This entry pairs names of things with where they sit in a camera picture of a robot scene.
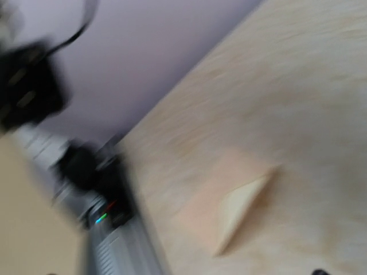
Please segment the pink envelope with flap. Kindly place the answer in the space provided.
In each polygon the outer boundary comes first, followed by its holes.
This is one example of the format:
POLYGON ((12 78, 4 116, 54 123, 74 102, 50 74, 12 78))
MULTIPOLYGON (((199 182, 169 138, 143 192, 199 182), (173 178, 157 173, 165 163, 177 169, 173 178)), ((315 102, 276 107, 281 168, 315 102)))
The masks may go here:
POLYGON ((236 147, 225 149, 174 217, 177 235, 212 257, 225 253, 282 164, 236 147))

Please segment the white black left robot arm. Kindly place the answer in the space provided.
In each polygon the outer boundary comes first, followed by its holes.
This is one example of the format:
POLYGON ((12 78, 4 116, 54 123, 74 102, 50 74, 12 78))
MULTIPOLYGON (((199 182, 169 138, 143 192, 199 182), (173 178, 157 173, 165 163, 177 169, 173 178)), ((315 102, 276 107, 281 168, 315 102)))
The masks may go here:
POLYGON ((119 158, 38 127, 62 112, 67 102, 44 44, 1 52, 1 131, 11 132, 28 156, 43 169, 52 170, 61 184, 101 197, 97 221, 109 218, 113 228, 122 226, 136 211, 119 158))

